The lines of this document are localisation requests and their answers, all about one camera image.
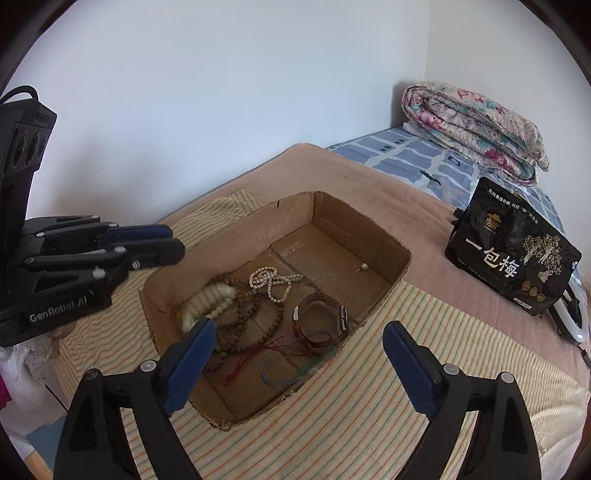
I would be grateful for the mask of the brown bed blanket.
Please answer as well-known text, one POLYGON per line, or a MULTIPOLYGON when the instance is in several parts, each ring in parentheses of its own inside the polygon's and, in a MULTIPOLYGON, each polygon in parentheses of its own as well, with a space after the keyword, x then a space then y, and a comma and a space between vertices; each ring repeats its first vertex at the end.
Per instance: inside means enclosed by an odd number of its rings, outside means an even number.
POLYGON ((173 225, 205 203, 240 189, 263 204, 304 191, 327 192, 345 201, 411 251, 406 282, 488 323, 584 387, 590 385, 579 349, 558 336, 549 316, 529 315, 445 257, 454 212, 450 205, 370 167, 301 143, 194 198, 163 221, 173 225))

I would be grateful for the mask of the black snack bag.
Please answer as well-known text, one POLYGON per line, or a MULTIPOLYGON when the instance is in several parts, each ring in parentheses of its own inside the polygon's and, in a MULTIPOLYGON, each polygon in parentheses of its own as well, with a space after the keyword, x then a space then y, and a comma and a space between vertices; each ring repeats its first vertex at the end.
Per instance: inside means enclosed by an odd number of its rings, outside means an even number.
POLYGON ((532 316, 560 299, 582 258, 526 200, 488 178, 455 221, 445 255, 532 316))

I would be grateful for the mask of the folded floral quilt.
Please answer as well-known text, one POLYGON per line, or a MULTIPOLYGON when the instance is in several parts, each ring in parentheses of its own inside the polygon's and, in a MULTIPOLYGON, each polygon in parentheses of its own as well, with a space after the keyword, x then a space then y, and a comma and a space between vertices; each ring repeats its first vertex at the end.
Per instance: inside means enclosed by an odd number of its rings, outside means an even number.
POLYGON ((425 81, 406 88, 401 108, 409 127, 517 184, 535 185, 549 170, 535 123, 483 94, 425 81))

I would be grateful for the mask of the brown leather strap watch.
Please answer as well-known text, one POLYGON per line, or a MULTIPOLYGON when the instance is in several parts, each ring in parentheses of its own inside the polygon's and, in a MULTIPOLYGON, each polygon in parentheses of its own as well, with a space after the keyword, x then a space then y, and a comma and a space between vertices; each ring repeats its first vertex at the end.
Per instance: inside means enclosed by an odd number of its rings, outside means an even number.
POLYGON ((315 292, 294 307, 291 327, 298 343, 317 354, 337 347, 349 335, 349 311, 334 298, 315 292))

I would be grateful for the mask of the yellow striped blanket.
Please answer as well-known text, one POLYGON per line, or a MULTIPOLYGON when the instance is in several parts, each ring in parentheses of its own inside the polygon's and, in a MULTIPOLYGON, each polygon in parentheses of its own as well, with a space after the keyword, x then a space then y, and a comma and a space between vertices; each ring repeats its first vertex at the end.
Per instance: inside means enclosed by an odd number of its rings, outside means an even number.
MULTIPOLYGON (((173 226, 192 247, 263 205, 239 190, 213 200, 173 226)), ((60 346, 56 370, 71 398, 84 371, 129 371, 153 358, 155 327, 140 301, 146 273, 134 274, 113 306, 74 328, 60 346)), ((532 418, 543 479, 559 479, 583 432, 590 392, 548 360, 417 286, 402 281, 369 326, 294 394, 232 430, 211 426, 193 407, 172 417, 205 479, 391 479, 419 440, 427 420, 414 412, 382 350, 381 332, 401 320, 418 343, 466 373, 516 377, 532 418)))

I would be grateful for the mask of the open cardboard box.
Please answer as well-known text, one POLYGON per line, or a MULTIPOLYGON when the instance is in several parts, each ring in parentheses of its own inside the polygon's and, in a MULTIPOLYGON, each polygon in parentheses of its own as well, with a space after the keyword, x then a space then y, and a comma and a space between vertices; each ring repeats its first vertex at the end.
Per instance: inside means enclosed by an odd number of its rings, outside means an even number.
POLYGON ((156 349, 209 317, 216 346, 189 402, 228 429, 273 409, 332 359, 401 281, 411 252, 374 220, 320 191, 257 208, 188 246, 152 274, 140 298, 156 349), (368 271, 356 272, 363 263, 368 271), (349 311, 349 335, 317 354, 294 337, 294 307, 322 292, 349 311))

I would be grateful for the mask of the blue checked bed sheet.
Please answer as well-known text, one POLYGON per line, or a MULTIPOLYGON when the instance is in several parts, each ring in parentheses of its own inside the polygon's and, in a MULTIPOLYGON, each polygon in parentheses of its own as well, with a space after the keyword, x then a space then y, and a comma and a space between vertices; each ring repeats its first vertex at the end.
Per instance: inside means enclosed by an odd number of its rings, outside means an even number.
POLYGON ((496 171, 402 127, 335 144, 329 151, 460 209, 468 206, 479 179, 488 178, 525 199, 557 230, 564 230, 552 201, 539 187, 514 185, 496 171))

